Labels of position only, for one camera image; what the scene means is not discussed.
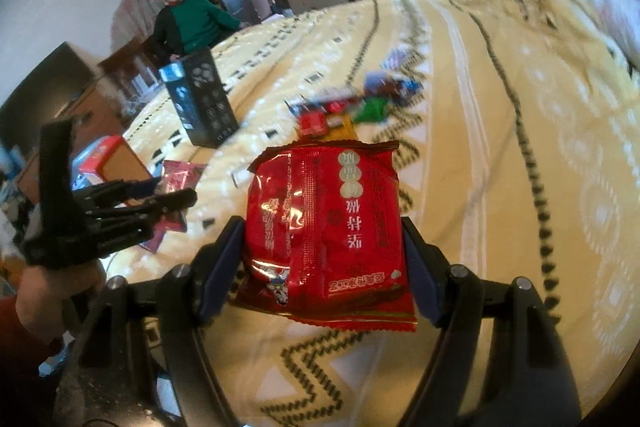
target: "metal screw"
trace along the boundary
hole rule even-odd
[[[530,290],[531,289],[531,281],[526,277],[518,277],[516,279],[516,286],[521,290]]]
[[[469,275],[468,268],[466,266],[463,266],[462,264],[452,264],[449,271],[451,272],[451,275],[453,277],[457,277],[458,279],[462,279],[463,277]]]
[[[191,266],[188,264],[178,264],[174,266],[171,270],[171,275],[173,275],[176,279],[180,279],[180,277],[187,277],[191,272]]]
[[[107,288],[110,290],[114,290],[116,288],[120,288],[120,286],[122,286],[126,282],[127,280],[122,275],[115,275],[107,281]]]

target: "elderly woman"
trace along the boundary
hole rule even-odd
[[[163,60],[175,61],[204,48],[211,48],[228,32],[248,26],[209,0],[164,0],[156,17],[151,41]]]

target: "box with blue top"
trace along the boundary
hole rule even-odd
[[[217,148],[238,130],[209,50],[165,66],[160,75],[191,143]]]

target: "green sweater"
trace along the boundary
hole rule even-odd
[[[184,0],[171,6],[171,12],[178,25],[185,54],[211,45],[220,34],[220,26],[230,30],[237,30],[240,26],[238,19],[208,0]]]

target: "yellow bedsheet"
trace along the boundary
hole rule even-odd
[[[367,70],[405,48],[402,73],[423,93],[358,135],[400,140],[402,213],[449,261],[487,279],[533,281],[586,413],[640,337],[638,88],[605,41],[574,0],[364,0],[244,31],[213,50],[241,130],[215,152],[183,142],[168,154],[209,163],[188,233],[169,232],[155,257],[119,253],[108,275],[133,282],[189,262],[244,214],[249,180],[236,187],[232,172],[294,139],[285,99],[361,87]],[[177,129],[162,92],[126,138],[150,162]],[[489,333],[482,328],[466,409],[478,399]],[[337,333],[231,307],[205,332],[232,408],[254,427],[395,425],[436,334],[426,321],[417,333]],[[318,384],[309,359],[331,385]]]

